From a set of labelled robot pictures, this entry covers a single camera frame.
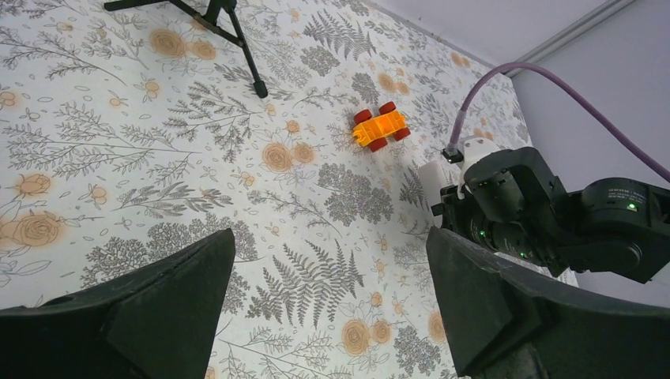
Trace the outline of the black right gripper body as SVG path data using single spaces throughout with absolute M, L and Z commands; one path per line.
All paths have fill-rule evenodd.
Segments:
M 535 148 L 492 153 L 440 194 L 432 212 L 442 215 L 441 228 L 553 276 L 570 267 L 571 195 Z

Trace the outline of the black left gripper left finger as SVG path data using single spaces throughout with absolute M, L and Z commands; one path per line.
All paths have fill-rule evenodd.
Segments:
M 235 260 L 231 230 L 45 304 L 1 312 L 4 378 L 203 378 Z

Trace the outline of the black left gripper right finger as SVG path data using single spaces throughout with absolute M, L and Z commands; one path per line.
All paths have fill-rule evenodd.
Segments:
M 668 377 L 668 309 L 561 283 L 437 227 L 426 250 L 457 375 Z

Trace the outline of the white remote control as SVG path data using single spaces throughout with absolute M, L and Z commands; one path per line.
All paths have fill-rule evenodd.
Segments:
M 431 161 L 424 164 L 418 170 L 420 184 L 428 207 L 428 215 L 436 227 L 442 226 L 442 215 L 433 215 L 432 207 L 442 203 L 440 190 L 450 184 L 446 177 L 442 164 L 439 161 Z

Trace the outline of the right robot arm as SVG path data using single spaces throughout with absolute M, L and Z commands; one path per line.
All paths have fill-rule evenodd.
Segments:
M 612 272 L 649 282 L 669 263 L 669 192 L 604 178 L 570 192 L 533 147 L 464 143 L 456 184 L 431 202 L 441 228 L 553 276 Z

